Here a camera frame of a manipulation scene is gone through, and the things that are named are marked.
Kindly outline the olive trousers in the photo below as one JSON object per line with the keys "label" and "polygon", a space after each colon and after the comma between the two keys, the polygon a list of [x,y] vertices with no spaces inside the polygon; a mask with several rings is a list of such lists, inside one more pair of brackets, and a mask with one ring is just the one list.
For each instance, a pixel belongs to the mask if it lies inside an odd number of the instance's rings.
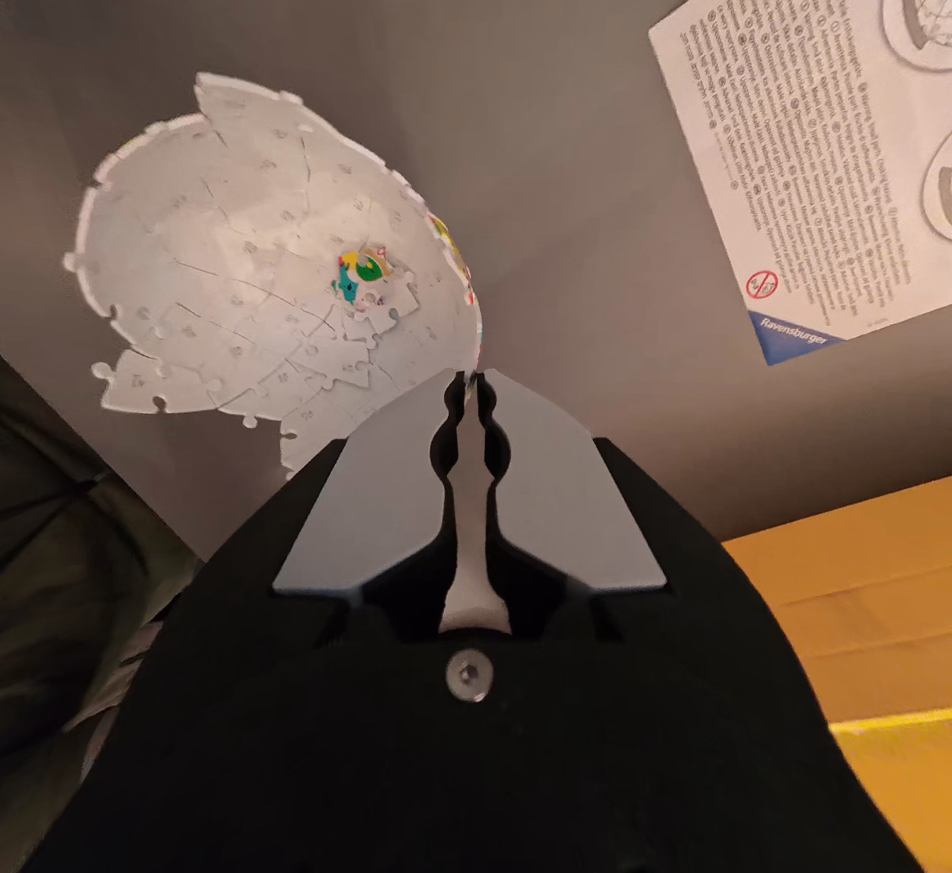
{"label": "olive trousers", "polygon": [[88,775],[200,561],[1,362],[1,870]]}

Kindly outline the white instruction leaflet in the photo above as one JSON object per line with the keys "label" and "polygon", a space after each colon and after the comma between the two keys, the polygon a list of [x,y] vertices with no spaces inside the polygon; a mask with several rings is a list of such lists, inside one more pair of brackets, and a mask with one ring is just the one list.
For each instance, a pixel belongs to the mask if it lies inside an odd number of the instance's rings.
{"label": "white instruction leaflet", "polygon": [[951,302],[951,0],[687,0],[653,52],[768,366]]}

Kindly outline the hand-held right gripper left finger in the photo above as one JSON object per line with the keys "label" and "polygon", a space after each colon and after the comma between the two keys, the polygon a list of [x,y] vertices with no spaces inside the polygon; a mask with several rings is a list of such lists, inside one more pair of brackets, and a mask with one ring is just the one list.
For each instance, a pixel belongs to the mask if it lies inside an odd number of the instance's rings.
{"label": "hand-held right gripper left finger", "polygon": [[444,369],[346,440],[278,571],[281,595],[356,596],[455,528],[459,373]]}

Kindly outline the colourful loose puzzle piece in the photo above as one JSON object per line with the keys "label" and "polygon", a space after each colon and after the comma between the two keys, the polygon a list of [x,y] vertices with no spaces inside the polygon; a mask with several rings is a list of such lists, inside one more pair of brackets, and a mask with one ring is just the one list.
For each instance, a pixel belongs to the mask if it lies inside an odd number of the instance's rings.
{"label": "colourful loose puzzle piece", "polygon": [[338,277],[333,286],[352,308],[380,305],[393,270],[385,246],[366,247],[341,254],[337,260]]}

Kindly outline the white half puzzle ball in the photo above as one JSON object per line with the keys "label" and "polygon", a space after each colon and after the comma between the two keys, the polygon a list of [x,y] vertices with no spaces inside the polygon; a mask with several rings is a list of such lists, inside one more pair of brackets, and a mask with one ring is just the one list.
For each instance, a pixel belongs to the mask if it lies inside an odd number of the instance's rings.
{"label": "white half puzzle ball", "polygon": [[[122,340],[91,367],[111,417],[209,425],[172,451],[158,507],[202,557],[333,439],[447,368],[471,374],[482,315],[446,226],[398,171],[287,92],[209,72],[196,112],[106,156],[64,268]],[[383,334],[336,292],[341,254],[385,246],[419,308]],[[362,340],[369,387],[289,358]]]}

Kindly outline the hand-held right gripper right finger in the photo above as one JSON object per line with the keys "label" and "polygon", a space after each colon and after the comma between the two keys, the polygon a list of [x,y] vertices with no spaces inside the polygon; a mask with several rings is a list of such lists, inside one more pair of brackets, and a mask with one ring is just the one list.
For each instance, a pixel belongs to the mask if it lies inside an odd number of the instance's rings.
{"label": "hand-held right gripper right finger", "polygon": [[593,592],[663,588],[591,432],[497,369],[479,377],[477,394],[500,542]]}

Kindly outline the yellow plastic bin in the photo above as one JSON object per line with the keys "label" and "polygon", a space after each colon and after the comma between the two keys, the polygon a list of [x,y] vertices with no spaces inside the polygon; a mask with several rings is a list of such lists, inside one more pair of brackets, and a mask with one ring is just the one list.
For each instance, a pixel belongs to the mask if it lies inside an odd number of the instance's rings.
{"label": "yellow plastic bin", "polygon": [[834,739],[925,871],[951,870],[951,479],[726,542]]}

